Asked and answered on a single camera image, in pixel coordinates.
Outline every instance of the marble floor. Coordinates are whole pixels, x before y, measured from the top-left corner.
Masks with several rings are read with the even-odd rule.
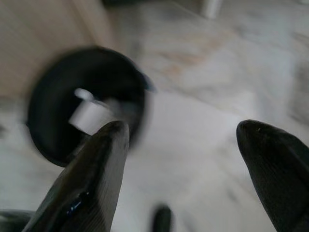
[[[147,231],[166,202],[178,232],[274,232],[235,130],[257,119],[309,145],[309,6],[225,0],[213,21],[173,1],[119,12],[125,53],[156,91],[126,161],[112,231]],[[61,168],[33,148],[23,104],[0,107],[0,208],[35,210]]]

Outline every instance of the black object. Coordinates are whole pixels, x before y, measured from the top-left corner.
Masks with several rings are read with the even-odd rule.
[[[172,211],[167,205],[159,206],[154,215],[152,232],[170,232],[172,227]]]
[[[254,120],[238,125],[237,141],[277,231],[309,231],[309,148],[295,136]]]
[[[2,232],[109,232],[116,210],[129,145],[127,124],[100,129],[48,191],[30,217],[20,212],[19,227],[0,220]],[[8,218],[10,212],[1,212]]]
[[[0,211],[0,231],[1,232],[21,232],[31,217],[32,211],[23,210],[1,210]]]
[[[147,77],[125,56],[102,47],[90,47],[65,54],[48,68],[33,88],[28,106],[32,140],[52,163],[65,167],[86,134],[69,123],[81,99],[77,88],[86,89],[100,101],[108,98],[135,105],[129,124],[130,144],[141,126],[145,108]]]
[[[102,0],[104,6],[128,5],[143,0]]]

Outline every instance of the wooden cabinet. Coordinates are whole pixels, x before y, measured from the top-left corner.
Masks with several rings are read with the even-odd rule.
[[[0,0],[0,97],[22,96],[57,55],[95,44],[117,49],[99,0]]]

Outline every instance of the black bowl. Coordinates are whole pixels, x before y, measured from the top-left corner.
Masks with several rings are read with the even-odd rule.
[[[141,126],[148,87],[147,77],[115,51],[89,47],[65,54],[46,69],[31,92],[27,126],[32,140],[52,163],[65,167],[71,162],[87,136],[69,123],[82,101],[74,91],[82,88],[99,101],[113,98],[135,105],[129,124],[132,143]]]

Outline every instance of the white marble floor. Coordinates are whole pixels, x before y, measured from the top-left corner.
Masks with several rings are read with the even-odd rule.
[[[127,55],[157,91],[149,93],[148,122],[126,162],[112,230],[147,231],[152,209],[167,202],[178,232],[275,231],[235,130],[258,119],[309,145],[309,94],[300,88],[309,81],[309,7],[225,0],[215,21],[172,1],[132,9],[135,19],[121,30]],[[0,111],[0,208],[34,210],[61,169],[33,149],[12,105]]]

